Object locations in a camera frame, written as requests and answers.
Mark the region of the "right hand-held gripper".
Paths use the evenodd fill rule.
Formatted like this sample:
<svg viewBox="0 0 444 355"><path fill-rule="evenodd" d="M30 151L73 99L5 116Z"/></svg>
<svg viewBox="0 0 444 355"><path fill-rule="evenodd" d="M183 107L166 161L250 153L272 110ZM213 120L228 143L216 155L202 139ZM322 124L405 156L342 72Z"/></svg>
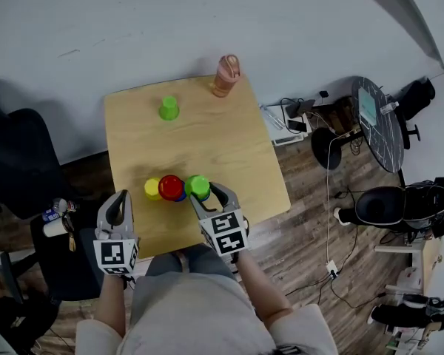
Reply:
<svg viewBox="0 0 444 355"><path fill-rule="evenodd" d="M242 214L238 196L222 184L210 182L209 185L222 212L208 209L197 197L189 198L206 241L221 257L248 249L248 221Z"/></svg>

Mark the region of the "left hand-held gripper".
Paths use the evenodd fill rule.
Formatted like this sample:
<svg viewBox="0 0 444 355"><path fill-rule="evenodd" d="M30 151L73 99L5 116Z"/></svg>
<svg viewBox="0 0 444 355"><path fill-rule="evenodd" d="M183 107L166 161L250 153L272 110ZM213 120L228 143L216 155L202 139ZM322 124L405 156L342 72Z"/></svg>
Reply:
<svg viewBox="0 0 444 355"><path fill-rule="evenodd" d="M99 208L93 245L97 265L105 274L132 275L139 253L133 223L132 198L126 189L111 195Z"/></svg>

